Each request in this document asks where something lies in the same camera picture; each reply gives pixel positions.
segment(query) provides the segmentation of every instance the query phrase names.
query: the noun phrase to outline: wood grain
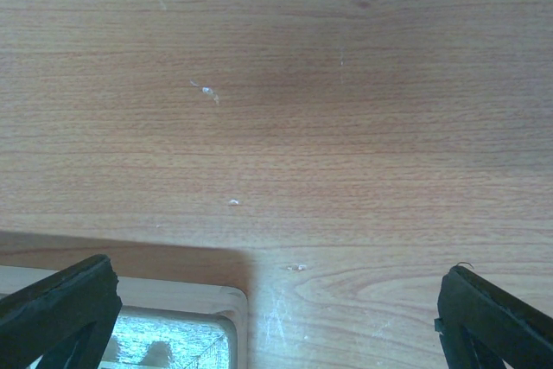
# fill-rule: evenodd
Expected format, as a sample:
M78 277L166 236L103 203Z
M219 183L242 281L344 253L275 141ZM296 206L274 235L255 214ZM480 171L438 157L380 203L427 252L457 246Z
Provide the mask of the wood grain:
M209 249L251 367L445 367L459 261L553 314L552 51L553 0L0 0L0 262Z

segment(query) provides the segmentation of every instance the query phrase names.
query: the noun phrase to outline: wooden surface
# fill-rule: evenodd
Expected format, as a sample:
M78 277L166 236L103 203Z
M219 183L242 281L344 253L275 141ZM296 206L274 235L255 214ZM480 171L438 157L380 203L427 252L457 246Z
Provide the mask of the wooden surface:
M256 369L443 368L459 261L553 314L552 86L553 0L0 0L0 263L236 285Z

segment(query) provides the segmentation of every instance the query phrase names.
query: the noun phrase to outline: glass panel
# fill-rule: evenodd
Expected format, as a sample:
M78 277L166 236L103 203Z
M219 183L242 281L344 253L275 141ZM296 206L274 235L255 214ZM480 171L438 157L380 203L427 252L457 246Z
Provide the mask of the glass panel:
M218 316L123 307L99 369L231 369L233 337Z

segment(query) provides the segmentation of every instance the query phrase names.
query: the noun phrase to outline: wooden edge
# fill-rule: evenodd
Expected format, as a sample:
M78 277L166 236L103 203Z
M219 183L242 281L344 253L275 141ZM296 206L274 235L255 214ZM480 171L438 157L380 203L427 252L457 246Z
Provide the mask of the wooden edge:
M0 265L0 293L11 294L54 274L55 270ZM247 367L248 302L233 287L177 283L119 277L118 294L124 306L182 311L201 315L223 315L236 328L237 368Z

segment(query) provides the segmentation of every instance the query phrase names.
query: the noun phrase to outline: tabletop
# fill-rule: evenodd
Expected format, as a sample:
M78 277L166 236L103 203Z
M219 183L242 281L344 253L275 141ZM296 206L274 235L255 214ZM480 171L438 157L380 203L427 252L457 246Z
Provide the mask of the tabletop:
M444 368L460 261L553 314L553 0L0 0L0 264L241 288L250 368Z

